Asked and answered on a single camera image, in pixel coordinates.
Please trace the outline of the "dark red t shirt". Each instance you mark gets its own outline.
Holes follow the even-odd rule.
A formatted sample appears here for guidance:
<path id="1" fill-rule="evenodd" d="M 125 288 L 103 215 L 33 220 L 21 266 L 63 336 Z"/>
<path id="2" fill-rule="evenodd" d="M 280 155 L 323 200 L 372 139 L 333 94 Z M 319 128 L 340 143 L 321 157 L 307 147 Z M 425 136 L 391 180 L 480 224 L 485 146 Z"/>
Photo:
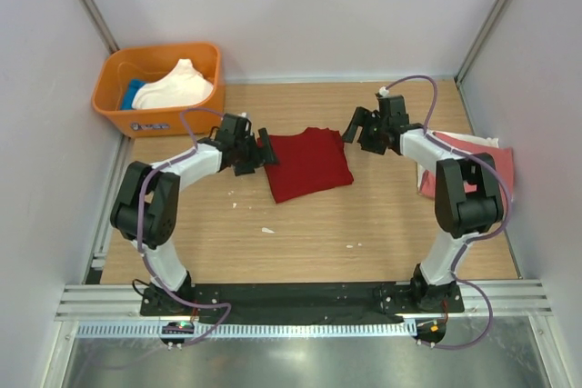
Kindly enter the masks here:
<path id="1" fill-rule="evenodd" d="M 308 127 L 300 134 L 272 135 L 270 142 L 278 163 L 265 169 L 277 204 L 354 182 L 337 130 Z"/>

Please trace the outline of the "pink t shirt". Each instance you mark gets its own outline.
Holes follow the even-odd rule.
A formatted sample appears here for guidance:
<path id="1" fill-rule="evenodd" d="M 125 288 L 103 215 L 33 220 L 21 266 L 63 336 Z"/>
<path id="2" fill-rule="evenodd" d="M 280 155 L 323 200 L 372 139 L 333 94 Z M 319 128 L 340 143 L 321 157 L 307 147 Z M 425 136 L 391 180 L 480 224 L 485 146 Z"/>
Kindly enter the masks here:
<path id="1" fill-rule="evenodd" d="M 501 176 L 502 181 L 506 184 L 509 191 L 509 199 L 512 199 L 514 193 L 514 160 L 512 148 L 498 148 L 476 146 L 470 144 L 467 149 L 461 149 L 470 154 L 486 153 L 493 157 L 497 173 Z M 417 166 L 417 191 L 424 197 L 433 199 L 436 190 L 436 177 L 422 167 Z"/>

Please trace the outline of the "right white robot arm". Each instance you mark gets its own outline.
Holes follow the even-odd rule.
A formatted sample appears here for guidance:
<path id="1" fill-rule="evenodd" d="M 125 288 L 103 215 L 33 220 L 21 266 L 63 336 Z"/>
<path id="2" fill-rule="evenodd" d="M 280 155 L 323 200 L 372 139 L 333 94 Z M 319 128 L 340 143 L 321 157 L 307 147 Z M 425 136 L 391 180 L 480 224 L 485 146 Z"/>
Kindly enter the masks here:
<path id="1" fill-rule="evenodd" d="M 381 292 L 386 313 L 462 311 L 457 268 L 473 242 L 505 215 L 502 184 L 493 157 L 470 154 L 413 124 L 403 96 L 377 98 L 378 108 L 355 109 L 342 135 L 346 143 L 384 154 L 391 150 L 423 166 L 436 178 L 434 211 L 439 231 L 427 257 L 408 284 L 388 284 Z"/>

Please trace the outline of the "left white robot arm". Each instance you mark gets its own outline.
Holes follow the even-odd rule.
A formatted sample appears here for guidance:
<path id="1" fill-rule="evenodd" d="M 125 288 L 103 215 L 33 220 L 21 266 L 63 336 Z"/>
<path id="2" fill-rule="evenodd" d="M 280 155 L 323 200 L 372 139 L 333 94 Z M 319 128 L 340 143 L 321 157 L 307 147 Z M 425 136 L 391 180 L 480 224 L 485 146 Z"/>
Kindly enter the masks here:
<path id="1" fill-rule="evenodd" d="M 162 294 L 161 304 L 170 313 L 230 306 L 195 301 L 191 275 L 173 241 L 181 192 L 227 168 L 240 176 L 278 163 L 265 128 L 254 132 L 246 114 L 223 114 L 209 136 L 195 137 L 184 152 L 153 164 L 134 161 L 126 168 L 110 224 L 137 250 L 150 274 L 147 291 Z"/>

